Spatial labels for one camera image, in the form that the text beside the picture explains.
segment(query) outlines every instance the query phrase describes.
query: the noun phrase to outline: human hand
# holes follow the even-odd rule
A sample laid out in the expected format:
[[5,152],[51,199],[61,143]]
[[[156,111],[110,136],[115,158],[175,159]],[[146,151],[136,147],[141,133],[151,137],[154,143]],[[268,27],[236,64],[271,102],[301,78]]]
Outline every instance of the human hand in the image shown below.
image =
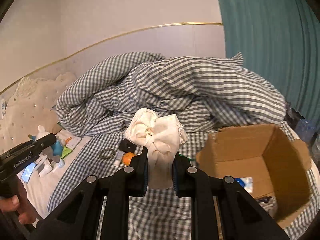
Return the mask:
[[21,224],[32,224],[36,221],[37,212],[27,199],[27,192],[20,179],[17,179],[18,192],[20,198],[14,195],[11,198],[0,200],[0,209],[2,212],[18,211],[19,222]]

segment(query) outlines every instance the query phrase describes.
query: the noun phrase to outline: smartphone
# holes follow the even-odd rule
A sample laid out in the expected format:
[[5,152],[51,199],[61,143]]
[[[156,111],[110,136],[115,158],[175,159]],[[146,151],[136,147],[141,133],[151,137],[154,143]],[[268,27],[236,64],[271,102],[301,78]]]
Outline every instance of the smartphone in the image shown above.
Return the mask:
[[25,181],[26,183],[28,183],[30,176],[32,174],[32,171],[35,166],[36,166],[35,163],[31,163],[24,169],[24,172],[22,173],[21,179],[23,179],[23,181]]

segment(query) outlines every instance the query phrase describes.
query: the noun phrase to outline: white cloth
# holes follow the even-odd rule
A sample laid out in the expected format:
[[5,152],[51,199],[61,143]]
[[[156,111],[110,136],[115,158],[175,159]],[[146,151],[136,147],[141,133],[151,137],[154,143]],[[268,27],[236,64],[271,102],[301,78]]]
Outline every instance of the white cloth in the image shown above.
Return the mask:
[[124,135],[129,141],[148,149],[148,186],[154,189],[171,187],[174,156],[188,140],[177,116],[159,117],[156,112],[141,108]]

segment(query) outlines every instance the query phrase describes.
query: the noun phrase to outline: plush toy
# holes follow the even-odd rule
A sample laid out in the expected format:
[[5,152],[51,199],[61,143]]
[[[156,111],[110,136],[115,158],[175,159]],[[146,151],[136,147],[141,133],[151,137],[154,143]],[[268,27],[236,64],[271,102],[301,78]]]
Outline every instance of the plush toy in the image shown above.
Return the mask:
[[[37,134],[37,136],[30,136],[34,141],[49,134],[49,132],[47,132],[42,125],[38,126],[38,130],[39,133]],[[56,136],[56,138],[57,140],[55,144],[52,144],[50,147],[44,149],[42,151],[42,154],[47,155],[49,159],[52,159],[56,163],[58,163],[57,165],[59,168],[62,168],[64,166],[64,161],[60,159],[60,157],[62,156],[63,147],[66,145],[66,141],[64,139],[60,139],[58,136]]]

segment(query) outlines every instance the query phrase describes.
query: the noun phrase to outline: plush toy ear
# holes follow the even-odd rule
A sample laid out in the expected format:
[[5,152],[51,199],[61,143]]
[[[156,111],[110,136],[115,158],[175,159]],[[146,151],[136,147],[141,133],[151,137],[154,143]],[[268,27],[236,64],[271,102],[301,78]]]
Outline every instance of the plush toy ear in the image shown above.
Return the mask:
[[38,126],[39,132],[45,132],[45,128],[42,125]]

